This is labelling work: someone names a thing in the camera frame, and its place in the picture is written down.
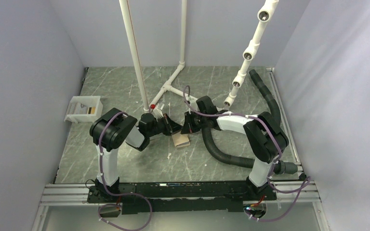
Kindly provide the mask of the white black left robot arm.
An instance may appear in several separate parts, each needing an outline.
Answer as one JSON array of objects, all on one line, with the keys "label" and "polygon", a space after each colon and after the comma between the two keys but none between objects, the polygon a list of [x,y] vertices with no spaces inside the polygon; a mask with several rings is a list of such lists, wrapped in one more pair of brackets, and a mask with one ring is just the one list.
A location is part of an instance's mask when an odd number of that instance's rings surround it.
[{"label": "white black left robot arm", "polygon": [[102,186],[100,196],[107,202],[113,202],[119,196],[118,150],[123,143],[143,151],[151,137],[159,134],[171,136],[181,129],[182,126],[167,114],[144,113],[137,120],[117,108],[110,109],[94,121],[89,134],[98,151],[99,173],[95,184]]}]

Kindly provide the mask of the white card tray box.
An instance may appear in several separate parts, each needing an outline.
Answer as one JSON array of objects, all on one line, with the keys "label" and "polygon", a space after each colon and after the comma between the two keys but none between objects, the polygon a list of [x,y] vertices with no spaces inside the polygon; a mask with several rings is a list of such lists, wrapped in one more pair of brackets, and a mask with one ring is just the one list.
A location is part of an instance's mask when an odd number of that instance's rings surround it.
[{"label": "white card tray box", "polygon": [[67,107],[64,121],[94,122],[101,117],[102,110],[100,96],[73,96]]}]

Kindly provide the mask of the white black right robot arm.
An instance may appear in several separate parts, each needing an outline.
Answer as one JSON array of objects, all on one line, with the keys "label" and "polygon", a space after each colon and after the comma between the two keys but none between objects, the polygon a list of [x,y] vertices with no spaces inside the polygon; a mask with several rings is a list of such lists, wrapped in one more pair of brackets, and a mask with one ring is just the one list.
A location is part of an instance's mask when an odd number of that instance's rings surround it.
[{"label": "white black right robot arm", "polygon": [[[181,133],[192,134],[201,131],[205,147],[213,158],[224,164],[251,168],[248,176],[250,184],[246,187],[246,193],[252,200],[259,199],[265,193],[264,187],[269,183],[276,162],[289,144],[287,136],[269,112],[243,115],[228,110],[218,111],[208,96],[198,99],[196,103],[198,110],[190,107],[185,113]],[[244,134],[255,158],[222,152],[213,140],[212,129]]]}]

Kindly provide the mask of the tan leather card holder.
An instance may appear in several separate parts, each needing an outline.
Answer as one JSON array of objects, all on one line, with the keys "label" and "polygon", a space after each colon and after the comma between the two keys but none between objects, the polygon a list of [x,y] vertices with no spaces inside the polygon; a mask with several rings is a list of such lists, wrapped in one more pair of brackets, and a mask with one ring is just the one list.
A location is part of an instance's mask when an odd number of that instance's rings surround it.
[{"label": "tan leather card holder", "polygon": [[172,134],[171,138],[168,140],[168,160],[170,160],[170,157],[172,155],[170,151],[171,144],[173,144],[175,148],[186,147],[190,145],[190,139],[187,134],[181,134],[180,132]]}]

